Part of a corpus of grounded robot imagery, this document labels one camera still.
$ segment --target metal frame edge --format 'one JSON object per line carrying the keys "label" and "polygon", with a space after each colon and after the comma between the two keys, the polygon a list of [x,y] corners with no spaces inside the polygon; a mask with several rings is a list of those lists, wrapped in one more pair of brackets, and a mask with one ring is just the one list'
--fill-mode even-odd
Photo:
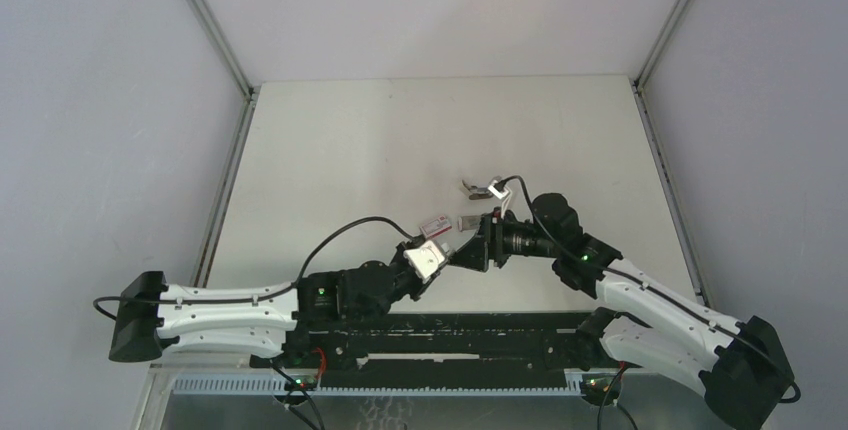
{"label": "metal frame edge", "polygon": [[689,278],[692,280],[692,286],[695,289],[695,295],[701,299],[701,303],[710,306],[712,302],[711,292],[706,284],[706,281],[700,271],[697,252],[689,231],[686,219],[683,216],[683,211],[680,208],[680,201],[677,198],[675,185],[669,172],[668,165],[663,155],[662,142],[659,139],[654,123],[651,120],[651,114],[648,111],[647,103],[645,102],[644,93],[637,87],[636,82],[632,83],[633,98],[636,101],[636,107],[639,110],[639,117],[642,119],[642,126],[645,129],[645,136],[648,137],[648,145],[651,147],[651,155],[654,157],[654,164],[657,167],[657,173],[660,177],[663,193],[665,194],[668,209],[671,213],[671,221],[674,224],[674,230],[677,233],[677,239],[680,241],[680,247],[683,251],[683,260],[686,263],[686,268],[689,271]]}
{"label": "metal frame edge", "polygon": [[241,163],[241,156],[244,153],[244,147],[247,144],[247,134],[250,131],[250,123],[253,121],[253,114],[256,111],[258,96],[259,92],[254,92],[249,100],[245,100],[241,108],[241,119],[236,127],[235,134],[233,134],[226,167],[224,168],[221,183],[218,186],[218,193],[215,197],[215,203],[212,206],[212,213],[209,216],[209,223],[206,227],[206,234],[203,245],[200,248],[195,272],[191,278],[191,284],[195,287],[205,287],[209,281],[209,274],[212,271],[212,261],[215,258],[215,251],[218,249],[218,241],[223,230],[227,206],[233,194],[236,174]]}
{"label": "metal frame edge", "polygon": [[197,17],[200,26],[206,32],[210,43],[215,48],[216,53],[221,58],[224,65],[227,67],[230,76],[233,78],[236,86],[238,86],[244,98],[250,98],[252,88],[250,80],[245,75],[244,70],[238,62],[238,59],[233,52],[230,43],[224,36],[221,25],[212,13],[209,3],[206,0],[187,0],[194,15]]}
{"label": "metal frame edge", "polygon": [[666,18],[665,23],[663,23],[657,39],[654,41],[654,44],[651,46],[651,50],[648,52],[645,63],[642,64],[642,68],[639,70],[639,75],[634,80],[635,86],[639,91],[641,91],[648,83],[648,80],[650,80],[657,63],[671,41],[671,37],[674,35],[674,32],[677,31],[677,28],[683,21],[683,17],[686,15],[686,12],[689,10],[693,1],[694,0],[676,0],[674,2],[674,6],[671,8],[668,18]]}

